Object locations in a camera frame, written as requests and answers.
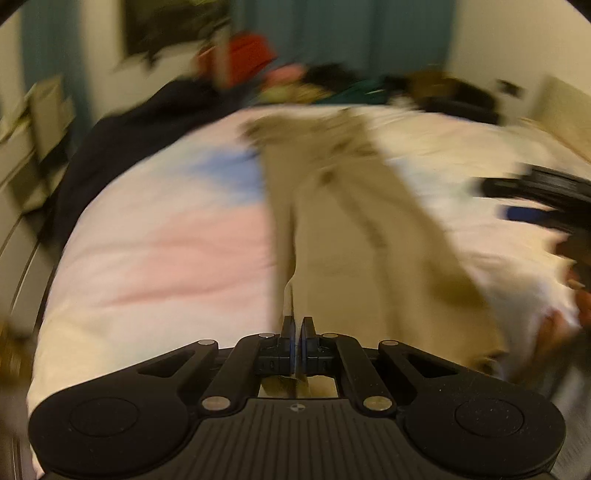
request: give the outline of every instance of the clothing pile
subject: clothing pile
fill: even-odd
[[[291,64],[265,75],[259,103],[320,105],[384,105],[388,91],[382,81],[361,79],[337,63],[308,68]]]

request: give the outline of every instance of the bed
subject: bed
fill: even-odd
[[[56,391],[199,339],[226,348],[276,330],[270,212],[243,125],[277,111],[309,116],[337,109],[245,109],[113,181],[82,214],[57,269],[29,410]],[[365,116],[387,164],[447,232],[492,306],[509,347],[502,374],[531,355],[550,309],[574,324],[560,282],[567,262],[550,253],[561,235],[501,220],[499,205],[509,202],[474,197],[473,178],[518,173],[522,163],[591,178],[591,165],[526,125],[500,128],[381,106],[354,113]]]

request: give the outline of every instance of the black device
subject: black device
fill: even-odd
[[[553,210],[510,207],[508,220],[568,233],[557,253],[575,260],[580,288],[591,292],[591,182],[557,170],[528,165],[516,178],[483,179],[482,195],[534,200]]]
[[[293,318],[233,349],[201,340],[60,391],[31,415],[48,480],[553,478],[565,436],[541,395],[394,340],[364,349]],[[339,398],[258,398],[333,377]]]

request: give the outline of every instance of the metal screw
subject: metal screw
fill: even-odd
[[[376,397],[368,397],[363,401],[363,406],[372,411],[385,411],[392,406],[392,400],[380,395]]]
[[[228,408],[232,402],[226,397],[208,397],[204,398],[201,405],[205,410],[209,411],[222,411]]]

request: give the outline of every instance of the white wall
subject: white wall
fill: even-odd
[[[81,33],[95,120],[132,107],[189,71],[196,47],[167,50],[152,71],[138,59],[123,60],[119,0],[83,0]]]
[[[17,11],[0,25],[0,103],[4,112],[24,96],[22,72],[21,13]]]
[[[529,113],[547,74],[591,95],[591,24],[566,0],[457,0],[447,69],[489,90],[523,87],[522,100],[502,96],[510,118]]]

